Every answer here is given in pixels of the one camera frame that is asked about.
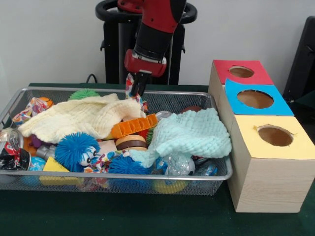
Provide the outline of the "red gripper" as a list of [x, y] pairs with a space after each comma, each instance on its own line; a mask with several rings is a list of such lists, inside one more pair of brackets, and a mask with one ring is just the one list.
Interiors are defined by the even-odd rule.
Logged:
[[134, 50], [126, 51], [124, 66], [128, 72], [132, 72], [133, 84], [131, 95], [143, 95], [146, 84], [152, 76], [162, 76], [166, 70], [167, 60], [153, 60], [137, 54]]

